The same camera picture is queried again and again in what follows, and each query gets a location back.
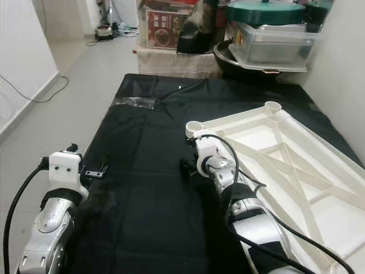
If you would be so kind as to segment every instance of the white wall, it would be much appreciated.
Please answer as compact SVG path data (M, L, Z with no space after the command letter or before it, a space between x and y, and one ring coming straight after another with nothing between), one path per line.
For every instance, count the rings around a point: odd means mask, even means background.
M33 98L58 74L31 0L2 0L0 73ZM0 134L30 102L4 80L0 90Z
M96 0L76 0L85 35L92 35L100 23L101 15Z
M46 36L58 39L83 38L94 34L100 22L96 0L32 0L34 9Z
M43 30L44 10L47 18L46 37L56 39L83 38L84 32L75 0L32 0Z
M364 0L336 0L323 27L324 40L309 71L297 74L334 127L365 163Z

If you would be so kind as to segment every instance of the table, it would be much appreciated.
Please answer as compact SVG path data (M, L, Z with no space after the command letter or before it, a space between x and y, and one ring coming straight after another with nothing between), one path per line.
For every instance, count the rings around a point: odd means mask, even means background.
M121 104L126 97L152 99L154 108ZM360 163L299 85L128 74L83 159L95 169L105 155L111 162L79 208L64 273L250 273L213 185L186 184L179 160L195 152L184 143L186 122L268 100Z

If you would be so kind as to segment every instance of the cardboard box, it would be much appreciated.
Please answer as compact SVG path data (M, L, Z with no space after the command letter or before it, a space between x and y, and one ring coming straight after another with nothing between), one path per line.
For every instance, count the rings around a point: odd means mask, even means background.
M176 49L181 24L187 16L188 13L146 10L147 47Z

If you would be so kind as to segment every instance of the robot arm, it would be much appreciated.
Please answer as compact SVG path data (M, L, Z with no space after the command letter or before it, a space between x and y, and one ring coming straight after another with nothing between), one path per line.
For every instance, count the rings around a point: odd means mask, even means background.
M239 174L237 184L234 184L236 165L231 153L219 139L213 136L204 137L206 134L214 135L207 130L200 130L187 136L194 137L198 151L198 172L212 179L221 203L230 207L233 229L237 234L293 259L286 234L256 196L254 190L259 185L243 173ZM242 243L242 247L253 273L301 273L282 261L257 252L245 243Z
M19 273L59 272L64 246L74 230L73 213L88 196L80 182L81 159L75 147L49 157L51 187L42 200L41 212L33 222L30 240L19 259Z

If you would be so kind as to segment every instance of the clear plastic box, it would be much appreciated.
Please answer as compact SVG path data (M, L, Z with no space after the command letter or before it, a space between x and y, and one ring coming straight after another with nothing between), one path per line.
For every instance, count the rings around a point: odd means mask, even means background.
M304 25L268 26L255 29L235 22L230 51L245 69L307 71L306 64L320 33L306 33Z

